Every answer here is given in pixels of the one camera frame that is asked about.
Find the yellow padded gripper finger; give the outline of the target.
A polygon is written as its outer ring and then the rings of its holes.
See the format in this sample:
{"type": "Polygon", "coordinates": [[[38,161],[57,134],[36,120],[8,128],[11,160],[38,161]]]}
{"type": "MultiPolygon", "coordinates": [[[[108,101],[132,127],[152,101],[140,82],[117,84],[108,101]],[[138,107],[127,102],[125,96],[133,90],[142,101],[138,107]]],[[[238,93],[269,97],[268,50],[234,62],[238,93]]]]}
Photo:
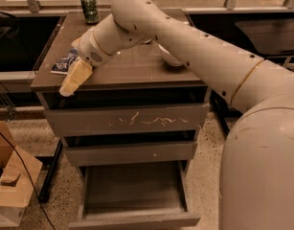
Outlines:
{"type": "Polygon", "coordinates": [[[84,60],[72,64],[67,77],[64,79],[59,93],[63,97],[69,97],[92,75],[93,67],[84,60]]]}

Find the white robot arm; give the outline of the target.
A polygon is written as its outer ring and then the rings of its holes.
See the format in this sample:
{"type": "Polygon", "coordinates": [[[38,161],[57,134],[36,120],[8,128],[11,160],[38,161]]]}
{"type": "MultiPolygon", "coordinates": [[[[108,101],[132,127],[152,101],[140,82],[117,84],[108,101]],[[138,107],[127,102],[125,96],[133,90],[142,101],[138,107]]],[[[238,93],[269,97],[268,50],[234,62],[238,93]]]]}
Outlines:
{"type": "Polygon", "coordinates": [[[77,41],[80,60],[59,92],[72,95],[93,68],[153,39],[242,114],[227,137],[219,230],[294,230],[294,73],[163,13],[150,0],[112,0],[111,13],[77,41]]]}

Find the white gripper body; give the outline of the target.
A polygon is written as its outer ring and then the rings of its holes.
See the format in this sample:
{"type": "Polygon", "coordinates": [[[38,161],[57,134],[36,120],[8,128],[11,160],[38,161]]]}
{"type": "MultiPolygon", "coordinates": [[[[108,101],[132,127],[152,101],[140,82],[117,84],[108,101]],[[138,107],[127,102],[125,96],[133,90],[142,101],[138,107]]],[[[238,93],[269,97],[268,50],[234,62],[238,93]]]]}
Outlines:
{"type": "Polygon", "coordinates": [[[103,51],[98,45],[93,30],[88,30],[79,39],[78,55],[93,67],[102,66],[112,59],[112,56],[103,51]]]}

